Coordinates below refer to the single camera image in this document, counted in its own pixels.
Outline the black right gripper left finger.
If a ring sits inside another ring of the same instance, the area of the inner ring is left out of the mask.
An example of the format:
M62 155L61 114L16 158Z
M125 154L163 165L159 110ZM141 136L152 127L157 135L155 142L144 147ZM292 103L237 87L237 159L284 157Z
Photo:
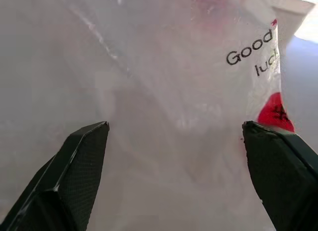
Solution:
M100 185L109 124L71 133L33 176L0 231L86 231Z

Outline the translucent printed plastic bag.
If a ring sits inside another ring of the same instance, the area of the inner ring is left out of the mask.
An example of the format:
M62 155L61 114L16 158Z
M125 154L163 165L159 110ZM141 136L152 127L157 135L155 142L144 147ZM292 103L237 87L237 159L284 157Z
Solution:
M73 131L110 130L54 187L87 231L275 231L242 124L281 92L276 0L0 0L0 223Z

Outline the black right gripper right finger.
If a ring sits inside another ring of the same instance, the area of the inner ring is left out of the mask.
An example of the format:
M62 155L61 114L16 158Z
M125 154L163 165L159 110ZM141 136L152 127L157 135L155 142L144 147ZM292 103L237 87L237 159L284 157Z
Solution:
M318 154L296 133L242 125L253 186L276 231L318 231Z

